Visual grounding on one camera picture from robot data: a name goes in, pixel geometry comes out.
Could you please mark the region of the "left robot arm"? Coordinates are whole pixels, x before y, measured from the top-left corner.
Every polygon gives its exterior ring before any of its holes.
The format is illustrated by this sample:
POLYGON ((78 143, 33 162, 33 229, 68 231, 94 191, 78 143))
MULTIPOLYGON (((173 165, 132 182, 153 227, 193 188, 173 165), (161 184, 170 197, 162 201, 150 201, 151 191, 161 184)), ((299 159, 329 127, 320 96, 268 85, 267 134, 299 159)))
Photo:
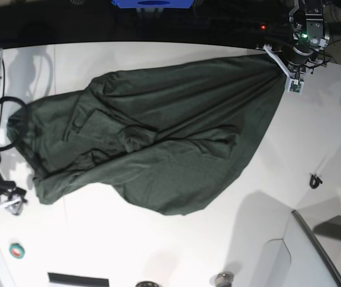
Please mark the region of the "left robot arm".
POLYGON ((324 20, 322 1, 276 1, 278 18, 264 36, 285 74, 301 79, 306 73, 326 66, 333 56, 326 53, 330 33, 324 20))

